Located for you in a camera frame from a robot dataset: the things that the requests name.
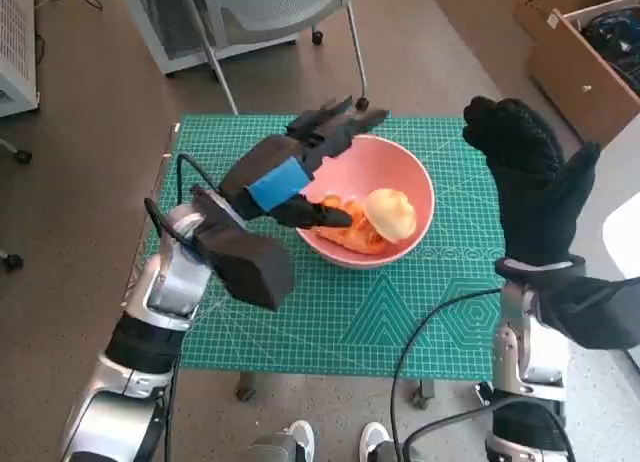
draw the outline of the black glove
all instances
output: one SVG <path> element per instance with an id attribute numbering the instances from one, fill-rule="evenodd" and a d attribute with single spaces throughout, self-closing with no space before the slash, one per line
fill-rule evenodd
<path id="1" fill-rule="evenodd" d="M 464 118 L 464 139 L 486 155 L 498 189 L 506 256 L 534 266 L 568 261 L 598 145 L 585 144 L 565 165 L 553 129 L 516 99 L 475 97 Z"/>

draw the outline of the person's foot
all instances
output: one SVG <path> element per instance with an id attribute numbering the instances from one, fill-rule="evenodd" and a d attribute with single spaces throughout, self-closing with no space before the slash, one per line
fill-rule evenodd
<path id="1" fill-rule="evenodd" d="M 379 422 L 370 422 L 360 437 L 360 462 L 367 462 L 369 454 L 382 442 L 390 441 L 389 432 Z"/>
<path id="2" fill-rule="evenodd" d="M 291 434 L 296 442 L 302 446 L 306 462 L 313 462 L 316 440 L 311 424 L 306 420 L 296 420 L 288 429 L 285 429 L 285 432 Z"/>

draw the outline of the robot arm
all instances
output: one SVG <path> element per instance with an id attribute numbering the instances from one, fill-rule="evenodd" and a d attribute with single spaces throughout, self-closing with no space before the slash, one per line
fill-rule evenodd
<path id="1" fill-rule="evenodd" d="M 63 461 L 152 459 L 170 417 L 166 393 L 182 341 L 212 272 L 234 298 L 271 310 L 293 289 L 286 249 L 273 238 L 249 233 L 245 221 L 269 216 L 290 227 L 351 224 L 348 214 L 312 204 L 298 193 L 313 180 L 323 157 L 344 152 L 355 135 L 387 116 L 382 110 L 347 112 L 350 106 L 348 98 L 305 112 L 286 135 L 259 142 L 219 187 L 189 156 L 178 156 L 179 203 L 165 218 L 145 200 L 160 249 L 127 295 L 111 339 L 69 415 Z M 182 203 L 183 161 L 210 185 L 192 187 L 188 203 Z"/>
<path id="2" fill-rule="evenodd" d="M 640 344 L 634 324 L 640 279 L 585 277 L 585 261 L 569 253 L 599 149 L 585 144 L 565 164 L 551 128 L 517 100 L 477 97 L 465 119 L 464 138 L 486 155 L 496 183 L 507 256 L 496 263 L 506 284 L 487 402 L 531 397 L 564 420 L 569 339 L 589 349 Z M 486 440 L 490 461 L 565 462 L 565 448 L 539 407 L 514 404 L 494 412 Z"/>

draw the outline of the table leg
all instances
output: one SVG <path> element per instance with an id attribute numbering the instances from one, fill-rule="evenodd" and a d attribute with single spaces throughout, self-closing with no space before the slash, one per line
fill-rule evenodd
<path id="1" fill-rule="evenodd" d="M 426 410 L 429 401 L 436 396 L 435 381 L 433 379 L 420 379 L 420 383 L 411 395 L 411 403 L 420 410 Z"/>
<path id="2" fill-rule="evenodd" d="M 248 402 L 254 395 L 256 395 L 256 373 L 240 372 L 236 386 L 236 399 L 240 402 Z"/>

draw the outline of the pink bowl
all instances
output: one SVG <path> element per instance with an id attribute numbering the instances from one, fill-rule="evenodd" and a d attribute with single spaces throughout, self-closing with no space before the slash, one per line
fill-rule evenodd
<path id="1" fill-rule="evenodd" d="M 416 209 L 415 233 L 400 244 L 389 244 L 376 255 L 352 252 L 310 230 L 298 229 L 304 241 L 329 262 L 349 269 L 381 267 L 409 253 L 429 229 L 435 206 L 433 184 L 420 161 L 395 142 L 360 135 L 342 155 L 325 158 L 314 175 L 315 180 L 303 191 L 312 202 L 319 202 L 328 194 L 339 195 L 343 200 L 360 200 L 376 189 L 389 188 L 406 193 Z"/>

